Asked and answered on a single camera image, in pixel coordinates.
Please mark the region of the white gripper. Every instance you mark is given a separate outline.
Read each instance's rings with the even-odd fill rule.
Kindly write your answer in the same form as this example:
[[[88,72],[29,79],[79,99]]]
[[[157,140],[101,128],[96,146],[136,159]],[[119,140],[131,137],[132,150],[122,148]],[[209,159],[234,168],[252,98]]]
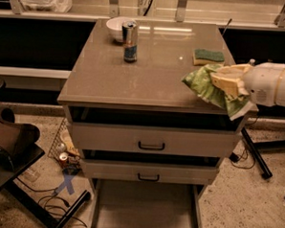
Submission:
[[[248,96],[251,101],[264,106],[274,106],[278,103],[277,91],[285,72],[285,64],[260,63],[256,66],[250,64],[235,64],[223,66],[216,70],[216,74],[234,75],[240,78],[226,78],[211,74],[214,86],[224,91],[228,96],[237,98],[239,95]]]

